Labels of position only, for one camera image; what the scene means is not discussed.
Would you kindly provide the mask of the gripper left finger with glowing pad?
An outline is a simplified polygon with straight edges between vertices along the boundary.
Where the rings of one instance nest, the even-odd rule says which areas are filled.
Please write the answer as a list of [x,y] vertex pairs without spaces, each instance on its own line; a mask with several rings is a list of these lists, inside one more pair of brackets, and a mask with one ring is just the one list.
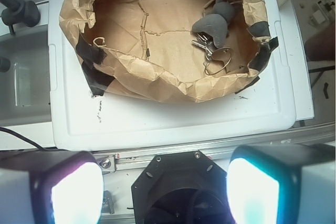
[[1,223],[98,223],[103,191],[89,152],[1,152]]

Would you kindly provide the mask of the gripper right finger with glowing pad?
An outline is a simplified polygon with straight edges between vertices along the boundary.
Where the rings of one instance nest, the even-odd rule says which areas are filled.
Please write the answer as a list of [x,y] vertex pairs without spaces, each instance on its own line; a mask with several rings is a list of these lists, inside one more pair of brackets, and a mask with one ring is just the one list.
[[237,223],[335,223],[332,145],[241,145],[226,184]]

